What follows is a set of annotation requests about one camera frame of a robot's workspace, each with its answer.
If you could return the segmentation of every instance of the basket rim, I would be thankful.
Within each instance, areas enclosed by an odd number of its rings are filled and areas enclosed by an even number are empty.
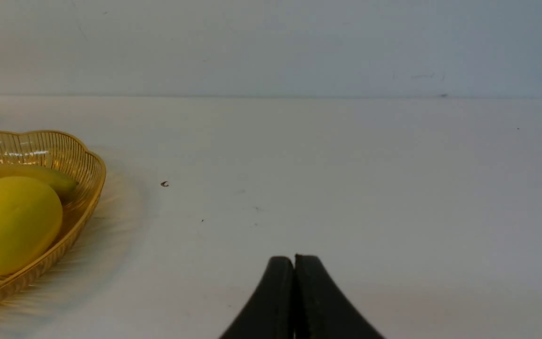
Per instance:
[[[96,153],[90,151],[87,148],[87,146],[81,141],[81,139],[75,137],[74,135],[71,135],[70,133],[66,133],[64,131],[58,131],[56,129],[37,129],[37,130],[26,131],[26,132],[22,132],[22,133],[0,130],[0,134],[13,135],[15,137],[20,137],[20,136],[23,136],[23,135],[34,135],[34,134],[39,134],[39,133],[54,133],[54,134],[64,135],[66,137],[69,137],[71,140],[73,140],[73,142],[76,142],[81,147],[82,151],[85,154],[88,154],[88,155],[94,157],[94,159],[97,161],[97,163],[99,163],[99,165],[102,168],[102,173],[101,173],[101,175],[99,175],[96,178],[96,180],[97,180],[96,183],[95,183],[96,194],[94,195],[94,198],[92,198],[92,200],[89,201],[88,207],[86,208],[86,211],[94,210],[95,205],[97,204],[97,202],[99,200],[98,197],[101,194],[102,189],[104,188],[104,183],[105,183],[105,180],[106,180],[106,173],[107,173],[106,172],[106,165],[105,165],[103,159],[99,155],[97,155]],[[56,242],[49,250],[47,250],[45,253],[43,253],[43,255],[41,255],[37,259],[33,260],[33,262],[31,262],[27,266],[24,266],[18,272],[15,272],[12,275],[7,276],[2,281],[2,283],[0,283],[0,289],[6,287],[10,283],[15,281],[19,277],[21,277],[22,275],[26,274],[27,272],[30,272],[33,268],[35,268],[35,266],[37,266],[39,263],[41,263],[43,260],[45,260],[45,258],[47,258],[49,255],[51,255],[55,251],[57,251],[63,244],[66,244],[67,241],[69,241],[69,239],[71,237],[73,237],[75,233],[79,232],[84,227],[84,225],[85,225],[85,223],[87,221],[87,218],[88,218],[88,216],[90,214],[91,213],[86,212],[83,215],[81,215],[80,219],[78,219],[78,221],[72,226],[72,228],[67,232],[67,234],[65,234],[65,236],[62,239],[60,239],[58,242]]]

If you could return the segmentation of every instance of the fruit basket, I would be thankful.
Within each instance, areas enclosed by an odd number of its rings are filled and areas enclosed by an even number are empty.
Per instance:
[[[0,276],[0,301],[35,281],[72,247],[95,210],[106,176],[97,154],[76,137],[59,131],[0,131],[0,164],[4,163],[52,168],[71,176],[78,186],[63,204],[62,229],[49,249],[18,272]]]

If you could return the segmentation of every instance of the white table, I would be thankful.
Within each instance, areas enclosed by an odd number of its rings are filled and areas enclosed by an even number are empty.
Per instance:
[[[0,339],[217,338],[295,253],[387,339],[542,338],[542,99],[0,97],[0,129],[108,167]]]

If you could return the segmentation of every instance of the white wall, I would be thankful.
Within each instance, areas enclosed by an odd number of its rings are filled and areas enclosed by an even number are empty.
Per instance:
[[[542,0],[0,0],[0,94],[542,97]]]

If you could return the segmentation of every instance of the banana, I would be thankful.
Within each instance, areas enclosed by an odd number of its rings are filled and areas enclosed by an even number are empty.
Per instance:
[[[62,201],[66,200],[78,185],[78,182],[55,169],[37,165],[0,164],[0,178],[12,176],[41,180],[51,186]]]

